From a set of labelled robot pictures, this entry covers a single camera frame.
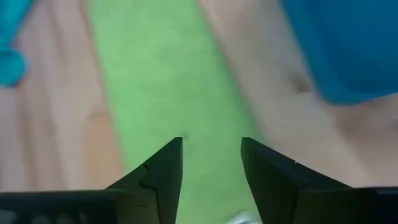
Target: blue cloth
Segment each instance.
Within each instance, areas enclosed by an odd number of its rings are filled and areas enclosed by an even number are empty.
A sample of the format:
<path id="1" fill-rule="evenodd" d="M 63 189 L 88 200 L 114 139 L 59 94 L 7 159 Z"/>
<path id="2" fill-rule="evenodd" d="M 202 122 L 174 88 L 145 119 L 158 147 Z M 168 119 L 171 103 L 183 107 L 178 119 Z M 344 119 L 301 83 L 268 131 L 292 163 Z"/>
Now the blue cloth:
<path id="1" fill-rule="evenodd" d="M 326 100 L 352 105 L 398 91 L 398 1 L 282 2 Z"/>
<path id="2" fill-rule="evenodd" d="M 0 86 L 13 86 L 26 70 L 23 56 L 10 48 L 34 0 L 0 0 Z"/>

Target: floor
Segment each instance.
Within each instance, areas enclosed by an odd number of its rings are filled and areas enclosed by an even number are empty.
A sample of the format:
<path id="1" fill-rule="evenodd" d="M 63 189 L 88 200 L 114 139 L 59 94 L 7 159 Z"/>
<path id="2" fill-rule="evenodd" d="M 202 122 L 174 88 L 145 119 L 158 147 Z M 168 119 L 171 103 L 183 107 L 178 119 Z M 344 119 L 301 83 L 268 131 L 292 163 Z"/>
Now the floor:
<path id="1" fill-rule="evenodd" d="M 0 89 L 0 189 L 102 189 L 124 174 L 82 0 L 38 1 L 15 46 L 29 60 Z"/>
<path id="2" fill-rule="evenodd" d="M 352 186 L 398 185 L 397 95 L 329 105 L 312 86 L 278 0 L 200 2 L 266 144 Z"/>

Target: blue fabric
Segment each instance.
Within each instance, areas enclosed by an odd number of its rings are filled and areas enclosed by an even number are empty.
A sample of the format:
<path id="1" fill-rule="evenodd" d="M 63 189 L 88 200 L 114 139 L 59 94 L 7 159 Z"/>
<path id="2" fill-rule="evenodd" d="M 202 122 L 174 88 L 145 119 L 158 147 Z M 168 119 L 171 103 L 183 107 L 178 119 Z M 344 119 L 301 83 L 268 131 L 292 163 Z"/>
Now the blue fabric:
<path id="1" fill-rule="evenodd" d="M 398 91 L 398 1 L 282 2 L 326 100 L 350 105 Z"/>
<path id="2" fill-rule="evenodd" d="M 10 48 L 33 0 L 0 0 L 0 86 L 13 86 L 26 70 L 22 55 Z"/>

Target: wooden floor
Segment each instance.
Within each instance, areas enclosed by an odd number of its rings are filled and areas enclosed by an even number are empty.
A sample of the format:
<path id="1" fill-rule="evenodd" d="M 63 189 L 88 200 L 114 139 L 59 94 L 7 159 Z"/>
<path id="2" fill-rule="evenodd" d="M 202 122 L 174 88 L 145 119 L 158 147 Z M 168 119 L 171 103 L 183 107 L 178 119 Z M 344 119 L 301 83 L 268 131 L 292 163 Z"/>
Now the wooden floor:
<path id="1" fill-rule="evenodd" d="M 0 190 L 101 189 L 123 175 L 83 0 L 41 0 L 16 46 L 29 72 L 0 89 Z"/>
<path id="2" fill-rule="evenodd" d="M 320 100 L 279 2 L 200 0 L 266 143 L 352 186 L 398 185 L 398 96 Z"/>

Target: black object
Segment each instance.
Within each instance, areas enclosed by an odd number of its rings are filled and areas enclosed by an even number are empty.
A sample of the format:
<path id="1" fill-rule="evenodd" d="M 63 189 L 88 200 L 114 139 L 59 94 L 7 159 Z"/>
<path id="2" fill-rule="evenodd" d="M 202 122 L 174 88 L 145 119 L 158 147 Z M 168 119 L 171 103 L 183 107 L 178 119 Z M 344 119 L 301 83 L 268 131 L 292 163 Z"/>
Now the black object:
<path id="1" fill-rule="evenodd" d="M 76 224 L 174 224 L 182 182 L 182 138 L 175 138 L 137 169 L 104 190 L 0 194 L 11 223 L 37 217 Z"/>
<path id="2" fill-rule="evenodd" d="M 351 188 L 251 138 L 241 156 L 264 224 L 398 223 L 398 188 Z"/>

